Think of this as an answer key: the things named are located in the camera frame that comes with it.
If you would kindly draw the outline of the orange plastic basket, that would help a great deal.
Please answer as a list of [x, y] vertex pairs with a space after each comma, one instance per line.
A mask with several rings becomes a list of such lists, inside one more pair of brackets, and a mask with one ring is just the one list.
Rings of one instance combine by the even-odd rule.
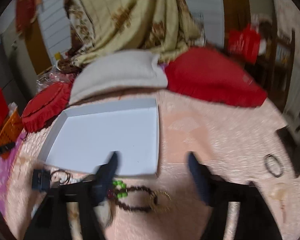
[[16, 108], [11, 115], [8, 115], [0, 127], [0, 146], [16, 142], [23, 130], [23, 123]]

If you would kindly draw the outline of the purple floral bedsheet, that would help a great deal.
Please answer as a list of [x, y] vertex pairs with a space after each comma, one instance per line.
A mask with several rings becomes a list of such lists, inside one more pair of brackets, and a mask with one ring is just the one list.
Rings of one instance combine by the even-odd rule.
[[3, 216], [5, 216], [5, 203], [7, 199], [7, 188], [8, 182], [10, 181], [11, 170], [26, 135], [27, 132], [25, 131], [20, 133], [16, 140], [15, 147], [10, 151], [7, 159], [0, 157], [0, 212]]

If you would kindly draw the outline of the red ruffled pillow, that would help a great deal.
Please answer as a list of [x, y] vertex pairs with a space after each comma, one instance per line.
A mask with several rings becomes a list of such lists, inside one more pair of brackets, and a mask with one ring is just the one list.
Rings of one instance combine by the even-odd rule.
[[25, 131], [38, 132], [49, 126], [67, 106], [72, 83], [57, 82], [40, 91], [25, 107], [21, 120]]
[[209, 48], [194, 47], [165, 68], [168, 90], [236, 107], [259, 107], [266, 91], [235, 61]]

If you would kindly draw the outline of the red chinese knot decoration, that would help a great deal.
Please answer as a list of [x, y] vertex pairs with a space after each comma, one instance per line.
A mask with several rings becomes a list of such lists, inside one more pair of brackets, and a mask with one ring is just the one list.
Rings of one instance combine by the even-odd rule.
[[42, 0], [16, 0], [15, 26], [17, 33], [24, 33], [37, 17], [37, 7]]

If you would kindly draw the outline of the beige pillow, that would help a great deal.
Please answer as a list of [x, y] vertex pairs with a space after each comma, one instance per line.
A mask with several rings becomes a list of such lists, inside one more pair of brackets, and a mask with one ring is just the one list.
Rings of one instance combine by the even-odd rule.
[[123, 50], [96, 59], [75, 78], [69, 104], [126, 88], [166, 88], [159, 55], [149, 50]]

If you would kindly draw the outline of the red shopping bag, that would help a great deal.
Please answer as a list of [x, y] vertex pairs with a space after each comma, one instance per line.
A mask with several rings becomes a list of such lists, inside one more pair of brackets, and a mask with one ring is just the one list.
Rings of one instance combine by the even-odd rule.
[[231, 29], [229, 31], [226, 50], [246, 63], [255, 64], [258, 57], [260, 42], [261, 35], [251, 26], [251, 24], [248, 24], [242, 30]]

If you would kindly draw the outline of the pink quilted bedspread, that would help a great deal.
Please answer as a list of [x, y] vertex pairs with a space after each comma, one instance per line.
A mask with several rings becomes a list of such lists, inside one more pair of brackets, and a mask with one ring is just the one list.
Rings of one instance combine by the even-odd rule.
[[283, 239], [300, 237], [300, 176], [294, 175], [276, 130], [286, 125], [270, 100], [239, 108], [196, 100], [168, 90], [99, 95], [82, 105], [130, 98], [156, 98], [160, 117], [160, 169], [141, 183], [164, 189], [177, 201], [172, 215], [118, 211], [107, 230], [110, 239], [197, 239], [210, 209], [194, 195], [185, 153], [194, 151], [213, 172], [234, 183], [254, 181], [274, 214]]

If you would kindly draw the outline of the red ruffled pillow right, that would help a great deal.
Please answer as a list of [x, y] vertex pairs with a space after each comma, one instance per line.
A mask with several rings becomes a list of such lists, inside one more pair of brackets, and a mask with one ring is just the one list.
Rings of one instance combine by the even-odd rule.
[[165, 68], [168, 90], [236, 107], [259, 107], [266, 91], [235, 61], [209, 48], [194, 47]]

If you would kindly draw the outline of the blue hair claw clip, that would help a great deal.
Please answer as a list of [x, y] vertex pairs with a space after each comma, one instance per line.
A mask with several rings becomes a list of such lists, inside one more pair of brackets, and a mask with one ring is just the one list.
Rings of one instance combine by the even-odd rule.
[[50, 189], [51, 172], [45, 169], [34, 169], [31, 188], [34, 191], [47, 192]]

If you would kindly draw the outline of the floral beige quilt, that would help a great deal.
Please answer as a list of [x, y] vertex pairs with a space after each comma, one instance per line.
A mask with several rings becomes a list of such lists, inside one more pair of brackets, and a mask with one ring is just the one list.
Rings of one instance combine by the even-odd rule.
[[72, 30], [70, 58], [82, 67], [126, 49], [170, 62], [200, 38], [185, 0], [64, 0]]

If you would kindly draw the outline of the red ruffled pillow left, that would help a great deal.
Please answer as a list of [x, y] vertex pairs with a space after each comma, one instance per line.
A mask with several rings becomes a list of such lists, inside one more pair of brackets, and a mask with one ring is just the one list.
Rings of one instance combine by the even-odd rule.
[[57, 82], [40, 91], [25, 107], [21, 120], [25, 131], [38, 132], [49, 126], [67, 106], [72, 83]]

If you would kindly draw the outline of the white shallow tray box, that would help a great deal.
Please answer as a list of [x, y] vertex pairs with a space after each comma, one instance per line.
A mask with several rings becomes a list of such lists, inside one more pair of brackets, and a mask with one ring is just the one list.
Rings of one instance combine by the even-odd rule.
[[157, 177], [159, 136], [155, 98], [92, 103], [62, 111], [38, 160], [65, 170], [93, 173], [117, 151], [118, 177]]

